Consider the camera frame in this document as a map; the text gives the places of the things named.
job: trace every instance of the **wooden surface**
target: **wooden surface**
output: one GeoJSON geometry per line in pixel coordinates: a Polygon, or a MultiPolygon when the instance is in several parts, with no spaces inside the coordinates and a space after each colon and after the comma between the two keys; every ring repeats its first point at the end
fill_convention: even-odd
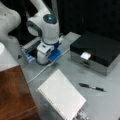
{"type": "Polygon", "coordinates": [[[0,72],[0,120],[39,120],[20,66],[0,72]]]}

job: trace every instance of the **white paper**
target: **white paper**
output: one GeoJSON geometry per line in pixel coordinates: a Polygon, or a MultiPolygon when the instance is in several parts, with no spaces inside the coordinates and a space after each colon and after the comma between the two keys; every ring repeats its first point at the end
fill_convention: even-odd
{"type": "Polygon", "coordinates": [[[89,60],[90,57],[91,57],[91,54],[87,53],[87,52],[84,52],[80,57],[85,59],[85,60],[89,60]]]}
{"type": "Polygon", "coordinates": [[[64,120],[72,120],[86,102],[60,70],[52,74],[37,91],[64,120]]]}

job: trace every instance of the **white surface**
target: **white surface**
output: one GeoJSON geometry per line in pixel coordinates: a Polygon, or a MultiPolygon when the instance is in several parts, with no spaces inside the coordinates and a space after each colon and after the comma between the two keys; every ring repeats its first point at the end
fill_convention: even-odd
{"type": "Polygon", "coordinates": [[[0,43],[0,51],[2,51],[0,54],[0,71],[18,65],[18,63],[13,59],[12,55],[8,52],[8,50],[4,47],[2,43],[0,43]]]}
{"type": "Polygon", "coordinates": [[[72,120],[86,102],[60,70],[52,74],[38,91],[64,120],[72,120]]]}
{"type": "Polygon", "coordinates": [[[2,43],[0,43],[0,55],[3,53],[4,51],[4,45],[2,43]]]}
{"type": "Polygon", "coordinates": [[[85,60],[89,60],[90,57],[91,57],[91,54],[87,53],[87,52],[84,52],[80,57],[85,59],[85,60]]]}

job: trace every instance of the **cable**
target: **cable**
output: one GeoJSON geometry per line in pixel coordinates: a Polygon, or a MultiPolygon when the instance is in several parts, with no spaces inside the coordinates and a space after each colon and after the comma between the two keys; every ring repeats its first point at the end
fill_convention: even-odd
{"type": "Polygon", "coordinates": [[[46,67],[44,67],[35,77],[33,77],[27,84],[30,84],[33,80],[35,80],[39,75],[41,75],[48,67],[52,66],[60,57],[65,55],[68,51],[70,51],[70,48],[67,49],[65,52],[63,52],[54,62],[49,63],[46,67]]]}

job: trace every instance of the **blue object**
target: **blue object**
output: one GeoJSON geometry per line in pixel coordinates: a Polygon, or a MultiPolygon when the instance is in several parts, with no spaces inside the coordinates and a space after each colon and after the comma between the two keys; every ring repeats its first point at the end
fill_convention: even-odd
{"type": "Polygon", "coordinates": [[[52,20],[52,18],[51,18],[51,17],[49,17],[48,19],[49,19],[49,20],[52,20]]]}
{"type": "Polygon", "coordinates": [[[26,52],[23,52],[23,53],[24,53],[28,63],[31,63],[32,61],[35,60],[35,58],[33,56],[29,55],[28,53],[26,53],[26,52]]]}
{"type": "Polygon", "coordinates": [[[60,50],[55,49],[52,51],[51,55],[48,57],[48,59],[53,62],[55,61],[59,56],[61,55],[60,50]]]}

